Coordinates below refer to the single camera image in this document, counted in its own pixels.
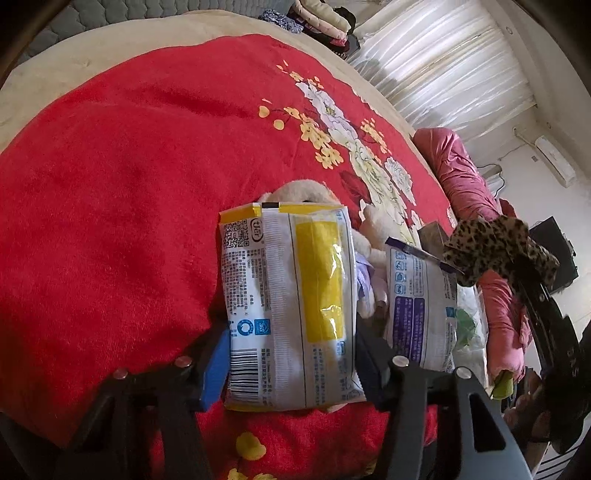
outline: bed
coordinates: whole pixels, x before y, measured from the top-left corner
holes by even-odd
[[[354,226],[373,203],[452,229],[413,129],[377,90],[311,38],[229,12],[66,39],[11,73],[0,115],[0,409],[60,447],[114,370],[170,362],[224,319],[221,210],[310,178]],[[217,478],[339,478],[375,460],[387,417],[217,403],[197,421]],[[237,455],[244,432],[262,459]],[[157,438],[154,451],[157,473]]]

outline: snack package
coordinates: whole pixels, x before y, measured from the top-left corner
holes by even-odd
[[[226,407],[364,400],[354,373],[357,285],[347,208],[254,203],[222,212],[220,233],[230,324]]]
[[[389,238],[386,246],[390,303],[384,338],[397,355],[422,368],[453,371],[454,268],[400,240]]]

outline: yellow and white package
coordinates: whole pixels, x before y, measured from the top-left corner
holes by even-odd
[[[226,406],[296,410],[364,400],[347,208],[263,203],[220,215],[230,325]]]

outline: clothing pile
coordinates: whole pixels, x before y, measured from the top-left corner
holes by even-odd
[[[353,35],[355,16],[344,7],[332,9],[322,0],[295,0],[287,16],[304,28],[304,33],[346,59],[359,49]]]

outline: window curtain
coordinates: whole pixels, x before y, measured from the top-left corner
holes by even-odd
[[[349,63],[414,128],[448,127],[468,142],[535,104],[478,0],[392,0],[355,34]]]

